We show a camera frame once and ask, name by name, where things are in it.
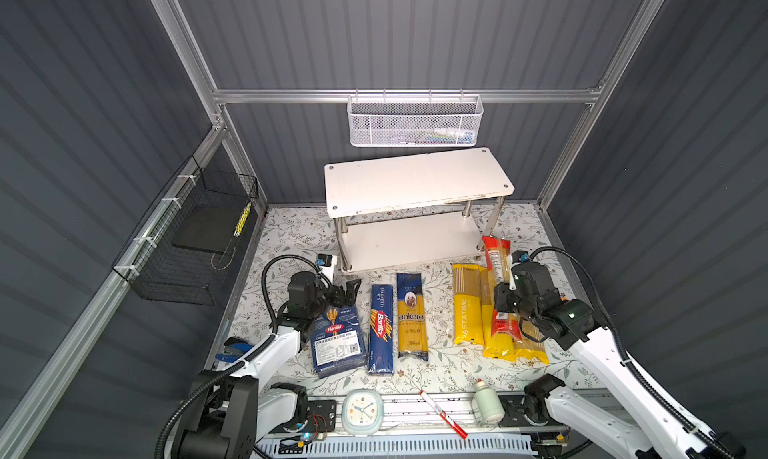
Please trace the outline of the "red spaghetti bag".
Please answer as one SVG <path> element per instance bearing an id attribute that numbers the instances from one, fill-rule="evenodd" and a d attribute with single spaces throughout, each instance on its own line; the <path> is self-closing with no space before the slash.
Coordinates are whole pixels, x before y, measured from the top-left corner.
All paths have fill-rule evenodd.
<path id="1" fill-rule="evenodd" d="M 501 316 L 502 313 L 507 313 L 510 316 L 513 316 L 518 323 L 518 316 L 516 314 L 509 313 L 506 310 L 499 311 L 498 306 L 496 305 L 496 299 L 495 299 L 495 287 L 497 285 L 500 285 L 502 283 L 508 283 L 510 281 L 510 267 L 508 263 L 508 255 L 510 253 L 511 243 L 509 240 L 499 239 L 492 236 L 483 236 L 482 243 L 485 250 L 487 269 L 493 272 L 494 278 L 495 278 L 495 286 L 493 287 L 493 291 L 494 291 L 495 309 L 497 311 L 497 314 L 498 316 Z M 519 332 L 516 333 L 515 336 L 516 336 L 516 339 L 519 339 L 520 338 Z"/>

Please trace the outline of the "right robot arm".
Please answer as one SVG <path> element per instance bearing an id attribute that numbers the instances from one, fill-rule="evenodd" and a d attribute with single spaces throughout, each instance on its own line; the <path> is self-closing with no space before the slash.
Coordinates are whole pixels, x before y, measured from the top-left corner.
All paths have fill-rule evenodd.
<path id="1" fill-rule="evenodd" d="M 512 253 L 509 281 L 494 288 L 496 307 L 573 355 L 632 420 L 595 406 L 551 374 L 525 387 L 526 419 L 537 426 L 566 425 L 616 458 L 745 457 L 738 438 L 697 418 L 631 357 L 601 298 L 586 303 L 561 297 L 549 270 L 535 259 L 543 251 Z"/>

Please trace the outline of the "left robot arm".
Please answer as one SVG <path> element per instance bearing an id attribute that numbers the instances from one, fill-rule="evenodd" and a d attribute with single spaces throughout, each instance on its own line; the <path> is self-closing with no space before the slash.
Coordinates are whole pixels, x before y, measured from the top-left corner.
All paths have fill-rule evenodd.
<path id="1" fill-rule="evenodd" d="M 288 299 L 268 303 L 271 330 L 222 369 L 200 372 L 189 396 L 162 427 L 154 448 L 157 458 L 248 458 L 277 426 L 303 422 L 307 399 L 292 384 L 269 384 L 278 370 L 310 342 L 313 326 L 331 306 L 351 306 L 359 280 L 334 284 L 338 258 L 301 257 L 307 270 L 291 276 Z"/>

